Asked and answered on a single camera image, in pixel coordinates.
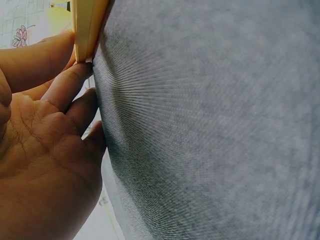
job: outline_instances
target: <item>pink flower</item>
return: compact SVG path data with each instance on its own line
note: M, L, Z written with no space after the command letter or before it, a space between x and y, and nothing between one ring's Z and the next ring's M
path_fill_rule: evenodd
M27 46L27 29L25 26L21 26L16 30L16 35L12 41L12 46L15 48L25 47Z

